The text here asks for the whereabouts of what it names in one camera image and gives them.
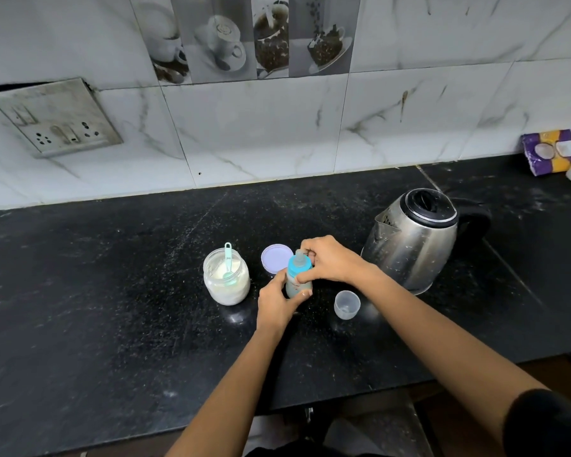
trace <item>electric kettle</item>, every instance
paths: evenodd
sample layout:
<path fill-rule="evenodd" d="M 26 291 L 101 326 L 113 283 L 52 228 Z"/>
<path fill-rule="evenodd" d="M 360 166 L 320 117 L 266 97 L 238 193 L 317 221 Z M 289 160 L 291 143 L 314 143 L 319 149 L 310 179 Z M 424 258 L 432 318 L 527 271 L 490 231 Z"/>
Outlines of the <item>electric kettle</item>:
<path fill-rule="evenodd" d="M 491 213 L 481 203 L 413 189 L 374 218 L 362 258 L 418 295 L 431 287 L 453 249 L 469 249 L 490 226 Z"/>

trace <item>electrical outlet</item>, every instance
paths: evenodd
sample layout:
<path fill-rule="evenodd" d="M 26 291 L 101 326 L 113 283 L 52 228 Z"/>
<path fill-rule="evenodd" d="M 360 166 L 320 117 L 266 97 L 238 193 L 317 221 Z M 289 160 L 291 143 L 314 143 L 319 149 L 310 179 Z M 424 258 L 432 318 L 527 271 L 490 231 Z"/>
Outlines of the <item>electrical outlet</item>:
<path fill-rule="evenodd" d="M 122 143 L 80 78 L 1 92 L 0 110 L 35 157 Z"/>

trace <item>person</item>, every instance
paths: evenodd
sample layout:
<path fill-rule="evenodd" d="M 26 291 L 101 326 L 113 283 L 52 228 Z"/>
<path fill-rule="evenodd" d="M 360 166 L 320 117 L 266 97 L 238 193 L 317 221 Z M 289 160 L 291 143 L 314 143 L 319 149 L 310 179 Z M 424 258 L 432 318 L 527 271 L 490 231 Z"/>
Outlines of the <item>person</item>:
<path fill-rule="evenodd" d="M 500 442 L 506 455 L 571 456 L 571 403 L 395 283 L 332 236 L 306 239 L 314 267 L 299 274 L 356 287 L 435 378 Z M 243 452 L 273 352 L 298 305 L 286 299 L 286 270 L 260 290 L 256 331 L 166 457 L 235 457 Z M 248 455 L 340 455 L 308 440 Z"/>

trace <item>person's left hand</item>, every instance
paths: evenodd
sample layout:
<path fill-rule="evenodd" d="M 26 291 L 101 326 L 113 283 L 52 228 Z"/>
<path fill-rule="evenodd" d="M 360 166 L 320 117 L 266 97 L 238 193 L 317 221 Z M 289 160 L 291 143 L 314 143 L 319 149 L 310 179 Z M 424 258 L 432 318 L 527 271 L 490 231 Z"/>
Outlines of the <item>person's left hand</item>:
<path fill-rule="evenodd" d="M 266 287 L 260 289 L 257 331 L 269 331 L 281 338 L 298 305 L 313 294 L 308 289 L 297 293 L 294 298 L 286 299 L 282 292 L 286 280 L 286 269 L 282 269 Z"/>

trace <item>food package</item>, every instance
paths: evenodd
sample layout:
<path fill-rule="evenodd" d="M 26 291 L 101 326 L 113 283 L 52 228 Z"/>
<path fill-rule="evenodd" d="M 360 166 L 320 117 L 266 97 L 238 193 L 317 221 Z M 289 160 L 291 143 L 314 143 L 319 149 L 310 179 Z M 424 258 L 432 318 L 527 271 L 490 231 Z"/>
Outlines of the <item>food package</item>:
<path fill-rule="evenodd" d="M 533 175 L 565 172 L 571 167 L 571 130 L 529 133 L 520 137 Z"/>

